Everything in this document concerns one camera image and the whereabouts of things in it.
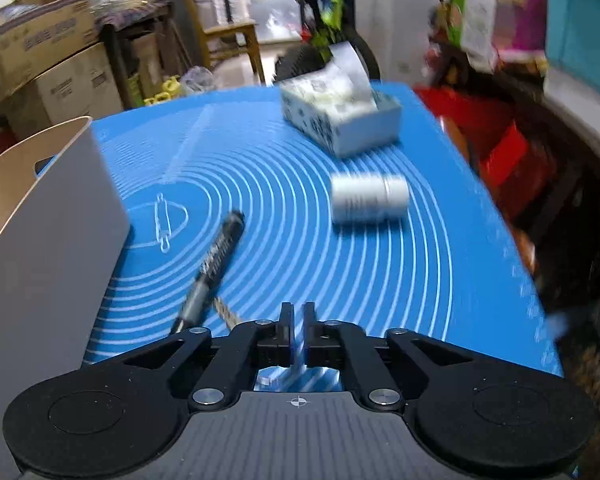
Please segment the black marker pen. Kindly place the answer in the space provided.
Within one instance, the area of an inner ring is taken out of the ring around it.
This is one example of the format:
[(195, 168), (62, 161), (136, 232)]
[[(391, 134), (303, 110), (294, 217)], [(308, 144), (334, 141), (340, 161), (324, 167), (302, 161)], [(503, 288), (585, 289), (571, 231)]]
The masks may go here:
[(202, 259), (192, 287), (172, 324), (171, 335), (204, 325), (208, 307), (218, 292), (244, 229), (245, 215), (239, 210), (231, 210)]

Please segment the translucent plastic bag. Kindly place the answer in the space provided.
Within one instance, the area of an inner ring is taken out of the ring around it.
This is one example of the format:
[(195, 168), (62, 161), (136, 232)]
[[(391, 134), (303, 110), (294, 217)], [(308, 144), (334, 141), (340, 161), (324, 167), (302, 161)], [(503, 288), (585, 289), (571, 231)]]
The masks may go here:
[(216, 89), (215, 76), (202, 66), (190, 68), (178, 81), (184, 96), (207, 93)]

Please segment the top open cardboard box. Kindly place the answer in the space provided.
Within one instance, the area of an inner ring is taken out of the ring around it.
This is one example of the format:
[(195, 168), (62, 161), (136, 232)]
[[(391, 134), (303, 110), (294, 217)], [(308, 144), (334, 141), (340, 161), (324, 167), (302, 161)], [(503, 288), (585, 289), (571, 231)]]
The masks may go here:
[(0, 9), (0, 102), (97, 41), (88, 0), (16, 0)]

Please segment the white pill bottle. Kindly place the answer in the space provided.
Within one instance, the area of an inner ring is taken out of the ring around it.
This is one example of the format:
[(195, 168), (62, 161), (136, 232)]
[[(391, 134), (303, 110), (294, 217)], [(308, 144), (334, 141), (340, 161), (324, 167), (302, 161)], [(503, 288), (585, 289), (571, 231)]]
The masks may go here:
[(410, 186), (398, 174), (332, 174), (330, 208), (335, 224), (376, 223), (406, 215)]

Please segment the blue silicone baking mat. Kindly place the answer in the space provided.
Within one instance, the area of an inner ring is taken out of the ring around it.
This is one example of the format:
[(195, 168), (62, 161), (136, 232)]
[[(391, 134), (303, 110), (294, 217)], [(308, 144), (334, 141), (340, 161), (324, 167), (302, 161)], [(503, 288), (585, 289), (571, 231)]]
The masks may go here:
[[(532, 279), (486, 188), (420, 99), (401, 104), (398, 143), (329, 156), (286, 122), (274, 87), (217, 91), (94, 123), (131, 229), (84, 360), (160, 339), (231, 210), (245, 233), (220, 296), (245, 321), (313, 302), (324, 320), (381, 336), (404, 327), (559, 374)], [(378, 226), (334, 226), (336, 172), (400, 174), (406, 215)]]

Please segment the white tissue pack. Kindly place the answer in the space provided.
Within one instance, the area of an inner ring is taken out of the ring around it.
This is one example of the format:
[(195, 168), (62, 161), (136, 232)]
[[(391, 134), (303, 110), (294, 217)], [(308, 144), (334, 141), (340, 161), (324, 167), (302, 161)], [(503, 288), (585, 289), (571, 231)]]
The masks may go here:
[(400, 103), (372, 88), (351, 44), (330, 50), (324, 68), (278, 85), (286, 121), (340, 159), (396, 142)]

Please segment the green black bicycle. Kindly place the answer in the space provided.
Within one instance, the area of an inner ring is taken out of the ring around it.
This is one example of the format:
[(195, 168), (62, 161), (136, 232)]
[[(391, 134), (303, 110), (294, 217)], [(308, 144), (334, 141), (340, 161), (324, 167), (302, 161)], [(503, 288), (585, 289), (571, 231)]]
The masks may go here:
[(347, 42), (371, 80), (381, 78), (378, 62), (354, 26), (354, 0), (294, 0), (300, 8), (301, 42), (279, 55), (274, 81), (316, 72), (332, 58), (330, 47)]

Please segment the large stacked cardboard box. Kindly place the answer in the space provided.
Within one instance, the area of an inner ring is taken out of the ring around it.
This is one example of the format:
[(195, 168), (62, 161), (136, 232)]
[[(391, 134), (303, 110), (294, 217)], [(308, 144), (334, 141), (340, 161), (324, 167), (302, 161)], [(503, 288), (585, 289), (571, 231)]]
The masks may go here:
[(72, 118), (99, 119), (122, 110), (103, 44), (94, 44), (46, 70), (2, 105), (9, 125), (22, 138)]

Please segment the wooden chair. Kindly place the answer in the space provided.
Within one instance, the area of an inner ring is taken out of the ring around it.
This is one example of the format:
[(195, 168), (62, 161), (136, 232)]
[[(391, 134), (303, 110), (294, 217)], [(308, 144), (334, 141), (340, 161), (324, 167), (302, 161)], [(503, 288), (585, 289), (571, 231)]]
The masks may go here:
[[(245, 54), (248, 56), (252, 71), (258, 77), (260, 84), (266, 84), (256, 23), (254, 21), (247, 20), (204, 28), (195, 0), (185, 0), (185, 5), (194, 26), (202, 66), (204, 68), (213, 70), (215, 65)], [(242, 36), (244, 43), (235, 44), (234, 47), (225, 49), (211, 50), (209, 48), (210, 42), (235, 36)]]

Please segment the beige plastic storage bin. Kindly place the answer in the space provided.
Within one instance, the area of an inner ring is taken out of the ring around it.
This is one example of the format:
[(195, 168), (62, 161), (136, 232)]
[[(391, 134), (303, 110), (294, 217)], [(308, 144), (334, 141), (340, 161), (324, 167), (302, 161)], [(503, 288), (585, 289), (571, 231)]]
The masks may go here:
[(129, 229), (91, 117), (0, 155), (0, 479), (17, 474), (2, 435), (7, 405), (81, 365)]

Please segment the yellow detergent jug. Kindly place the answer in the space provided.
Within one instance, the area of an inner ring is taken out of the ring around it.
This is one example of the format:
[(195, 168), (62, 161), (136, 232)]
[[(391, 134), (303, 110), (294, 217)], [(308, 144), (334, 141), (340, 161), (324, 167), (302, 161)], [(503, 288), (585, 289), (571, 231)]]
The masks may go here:
[(184, 96), (183, 87), (175, 76), (163, 81), (160, 92), (151, 98), (144, 99), (145, 106), (153, 106), (164, 102), (173, 101)]

